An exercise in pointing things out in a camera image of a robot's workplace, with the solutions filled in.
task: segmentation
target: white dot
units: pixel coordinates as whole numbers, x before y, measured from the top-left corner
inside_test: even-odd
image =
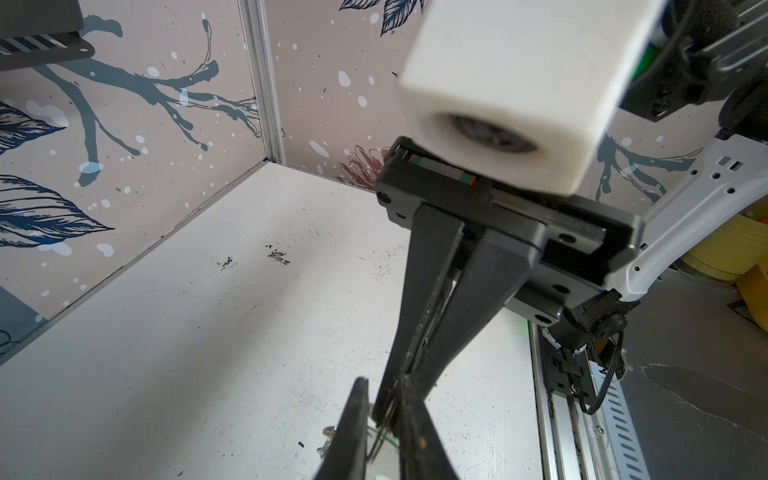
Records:
[[[320,145],[319,143],[317,143],[316,141],[310,140],[310,147],[312,147],[312,149],[315,152],[317,152],[318,154],[322,155],[323,157],[330,158],[330,155],[328,154],[328,151],[325,148],[323,148],[323,146]]]
[[[344,70],[339,70],[339,85],[342,87],[349,87],[352,82],[349,80],[349,75]]]

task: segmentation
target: wallpaper panel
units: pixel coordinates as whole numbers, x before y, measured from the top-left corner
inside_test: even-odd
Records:
[[[236,0],[81,0],[93,58],[0,74],[0,356],[264,157]]]
[[[382,153],[409,133],[395,84],[429,3],[266,3],[288,166],[371,190]],[[721,104],[656,124],[617,109],[578,194],[642,214],[717,132]]]

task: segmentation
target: black cable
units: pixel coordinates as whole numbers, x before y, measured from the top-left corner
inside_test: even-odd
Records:
[[[667,58],[672,54],[672,51],[677,48],[677,44],[680,43],[680,40],[682,39],[683,35],[685,35],[688,31],[688,27],[690,24],[691,19],[694,17],[694,12],[696,11],[696,7],[698,6],[699,0],[690,0],[688,2],[688,8],[686,8],[685,13],[683,14],[683,17],[680,19],[680,23],[677,24],[677,28],[675,28],[674,32],[670,36],[669,41],[664,46],[664,49],[661,51],[659,56],[656,57],[654,62],[650,64],[648,68],[643,71],[643,73],[639,74],[630,84],[628,90],[632,90],[642,84],[644,81],[646,81],[648,78],[651,77],[651,75],[655,75],[656,71],[665,63],[667,63]],[[675,14],[675,4],[674,0],[670,2],[669,8],[672,11],[672,15]]]
[[[616,374],[616,370],[619,368],[619,363],[621,363],[621,347],[624,345],[624,332],[619,332],[619,339],[616,342],[616,345],[614,346],[614,354],[611,356],[611,363],[608,365],[607,370],[605,371],[605,378],[603,379],[603,385],[600,387],[600,392],[598,392],[598,397],[594,400],[594,403],[591,407],[587,408],[586,404],[584,404],[584,397],[579,396],[578,403],[581,407],[581,411],[586,413],[587,415],[593,415],[597,410],[600,409],[600,406],[603,405],[603,401],[605,400],[605,396],[608,394],[608,387],[611,386],[611,380],[613,380],[614,375]]]

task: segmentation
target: hex hole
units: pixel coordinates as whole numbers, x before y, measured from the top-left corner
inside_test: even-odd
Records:
[[[570,235],[569,233],[561,233],[558,235],[558,238],[564,243],[576,243],[576,237]]]
[[[392,203],[392,199],[389,198],[387,194],[384,192],[376,192],[376,198],[379,199],[379,201],[383,204],[390,204]]]

